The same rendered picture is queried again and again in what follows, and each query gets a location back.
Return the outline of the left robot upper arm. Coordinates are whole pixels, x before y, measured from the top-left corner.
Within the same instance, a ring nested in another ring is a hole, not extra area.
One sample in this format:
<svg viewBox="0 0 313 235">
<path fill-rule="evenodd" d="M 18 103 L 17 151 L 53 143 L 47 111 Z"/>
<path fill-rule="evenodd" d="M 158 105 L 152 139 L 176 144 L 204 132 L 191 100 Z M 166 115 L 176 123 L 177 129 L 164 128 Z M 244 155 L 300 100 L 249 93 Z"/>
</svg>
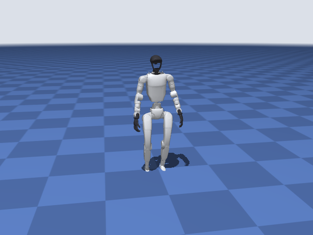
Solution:
<svg viewBox="0 0 313 235">
<path fill-rule="evenodd" d="M 174 78 L 170 74 L 166 74 L 168 85 L 170 88 L 170 96 L 171 98 L 177 97 L 176 91 L 175 91 L 175 83 L 174 83 Z"/>
</svg>

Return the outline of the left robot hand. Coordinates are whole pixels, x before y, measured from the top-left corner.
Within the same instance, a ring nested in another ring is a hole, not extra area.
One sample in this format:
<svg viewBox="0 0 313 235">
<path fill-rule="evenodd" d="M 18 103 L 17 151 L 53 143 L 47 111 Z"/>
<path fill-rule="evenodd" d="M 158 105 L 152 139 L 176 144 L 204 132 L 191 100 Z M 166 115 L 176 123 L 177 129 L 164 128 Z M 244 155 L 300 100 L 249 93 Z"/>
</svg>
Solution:
<svg viewBox="0 0 313 235">
<path fill-rule="evenodd" d="M 181 123 L 181 125 L 179 125 L 179 127 L 182 127 L 183 126 L 183 116 L 182 116 L 182 112 L 180 109 L 178 109 L 178 115 L 180 117 L 180 123 Z"/>
</svg>

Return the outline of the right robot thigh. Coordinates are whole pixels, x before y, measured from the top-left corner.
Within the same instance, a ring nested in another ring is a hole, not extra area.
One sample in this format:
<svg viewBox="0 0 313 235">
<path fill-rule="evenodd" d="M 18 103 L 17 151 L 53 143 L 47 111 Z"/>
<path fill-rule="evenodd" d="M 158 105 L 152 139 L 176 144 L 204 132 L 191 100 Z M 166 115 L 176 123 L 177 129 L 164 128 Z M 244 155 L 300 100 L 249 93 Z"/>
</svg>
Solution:
<svg viewBox="0 0 313 235">
<path fill-rule="evenodd" d="M 152 150 L 151 134 L 152 134 L 152 114 L 146 113 L 142 116 L 143 133 L 144 133 L 144 146 L 146 149 Z"/>
</svg>

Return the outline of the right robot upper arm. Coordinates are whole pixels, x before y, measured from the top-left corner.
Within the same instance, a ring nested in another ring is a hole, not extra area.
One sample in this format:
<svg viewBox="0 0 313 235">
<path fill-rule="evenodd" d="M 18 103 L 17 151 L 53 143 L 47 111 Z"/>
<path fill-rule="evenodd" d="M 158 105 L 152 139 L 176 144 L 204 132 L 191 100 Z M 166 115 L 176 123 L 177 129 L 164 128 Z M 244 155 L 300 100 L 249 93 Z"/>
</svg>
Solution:
<svg viewBox="0 0 313 235">
<path fill-rule="evenodd" d="M 143 95 L 141 94 L 144 88 L 144 83 L 147 82 L 147 75 L 143 75 L 140 76 L 138 79 L 138 85 L 137 85 L 137 89 L 136 89 L 136 94 L 138 94 L 138 100 L 142 100 L 143 99 Z"/>
</svg>

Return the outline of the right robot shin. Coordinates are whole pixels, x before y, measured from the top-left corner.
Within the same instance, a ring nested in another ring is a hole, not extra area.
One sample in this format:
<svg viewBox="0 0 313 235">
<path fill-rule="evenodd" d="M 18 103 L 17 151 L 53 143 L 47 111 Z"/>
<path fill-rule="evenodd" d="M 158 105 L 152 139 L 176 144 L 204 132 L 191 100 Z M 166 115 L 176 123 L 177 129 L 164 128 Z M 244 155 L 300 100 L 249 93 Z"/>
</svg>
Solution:
<svg viewBox="0 0 313 235">
<path fill-rule="evenodd" d="M 145 146 L 144 146 L 145 168 L 149 167 L 150 158 L 151 158 L 151 151 L 149 149 L 146 149 Z"/>
</svg>

